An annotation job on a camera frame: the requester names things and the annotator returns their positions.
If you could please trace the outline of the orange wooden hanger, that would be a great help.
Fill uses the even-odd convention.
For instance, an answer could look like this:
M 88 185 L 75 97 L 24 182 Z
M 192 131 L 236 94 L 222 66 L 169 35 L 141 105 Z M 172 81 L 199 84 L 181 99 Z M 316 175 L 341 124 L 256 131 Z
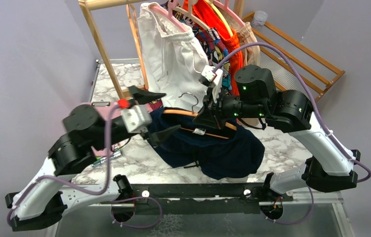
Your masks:
M 165 108 L 165 110 L 162 112 L 162 114 L 167 115 L 169 119 L 171 119 L 172 116 L 175 116 L 174 121 L 177 125 L 180 125 L 180 129 L 196 135 L 216 137 L 219 139 L 230 139 L 235 135 L 237 126 L 229 122 L 226 122 L 225 126 L 221 129 L 218 129 L 218 127 L 211 128 L 206 125 L 194 124 L 193 120 L 199 115 L 195 111 L 195 107 L 198 105 L 199 99 L 191 92 L 184 92 L 178 96 L 178 98 L 180 99 L 184 95 L 192 96 L 196 100 L 195 103 L 191 104 L 191 111 L 182 108 L 169 107 Z

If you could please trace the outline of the navy blue shorts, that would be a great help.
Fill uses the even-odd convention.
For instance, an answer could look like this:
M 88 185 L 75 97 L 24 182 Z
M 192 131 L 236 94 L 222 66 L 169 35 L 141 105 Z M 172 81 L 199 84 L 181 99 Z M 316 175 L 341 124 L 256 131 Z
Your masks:
M 151 133 L 177 125 L 159 108 L 150 113 Z M 200 136 L 182 129 L 177 130 L 164 143 L 156 147 L 155 152 L 171 167 L 199 167 L 206 176 L 220 180 L 222 178 L 245 178 L 255 174 L 264 158 L 265 147 L 248 129 L 228 120 L 237 126 L 235 135 L 230 139 Z

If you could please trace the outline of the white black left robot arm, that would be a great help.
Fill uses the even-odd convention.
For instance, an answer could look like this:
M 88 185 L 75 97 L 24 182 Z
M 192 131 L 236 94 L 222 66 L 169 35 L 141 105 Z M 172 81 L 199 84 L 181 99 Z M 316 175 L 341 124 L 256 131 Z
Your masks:
M 152 120 L 146 105 L 164 94 L 136 86 L 130 86 L 128 91 L 127 99 L 81 104 L 63 119 L 66 133 L 49 149 L 40 170 L 23 190 L 5 197 L 7 223 L 13 231 L 48 228 L 66 214 L 92 204 L 135 200 L 126 176 L 112 176 L 110 169 L 100 185 L 81 187 L 71 181 L 96 161 L 97 151 L 104 151 L 109 163 L 110 148 L 116 143 L 141 135 L 156 147 L 178 129 L 173 126 L 149 132 Z

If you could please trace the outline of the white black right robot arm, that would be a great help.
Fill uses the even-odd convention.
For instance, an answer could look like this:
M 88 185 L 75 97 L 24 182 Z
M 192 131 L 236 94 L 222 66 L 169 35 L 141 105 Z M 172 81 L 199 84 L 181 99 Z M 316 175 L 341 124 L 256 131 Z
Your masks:
M 285 192 L 303 187 L 330 193 L 357 186 L 358 174 L 353 167 L 360 152 L 345 148 L 325 133 L 304 93 L 278 91 L 269 69 L 248 65 L 236 74 L 239 95 L 226 95 L 220 89 L 221 74 L 213 66 L 203 68 L 200 82 L 207 91 L 195 124 L 223 129 L 229 119 L 264 119 L 267 126 L 289 134 L 312 154 L 296 168 L 267 175 L 261 187 L 265 200 L 273 201 Z

